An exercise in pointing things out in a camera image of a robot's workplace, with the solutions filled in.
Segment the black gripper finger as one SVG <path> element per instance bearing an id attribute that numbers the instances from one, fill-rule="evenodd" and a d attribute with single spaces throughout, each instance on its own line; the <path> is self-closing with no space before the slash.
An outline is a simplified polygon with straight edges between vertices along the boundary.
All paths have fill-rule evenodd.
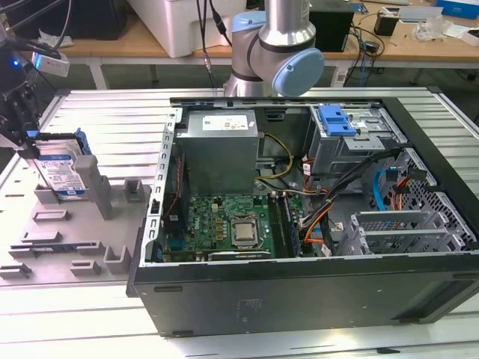
<path id="1" fill-rule="evenodd" d="M 36 111 L 21 111 L 18 114 L 18 137 L 21 142 L 21 156 L 25 159 L 36 159 L 38 149 L 35 146 L 39 130 L 39 117 Z"/>

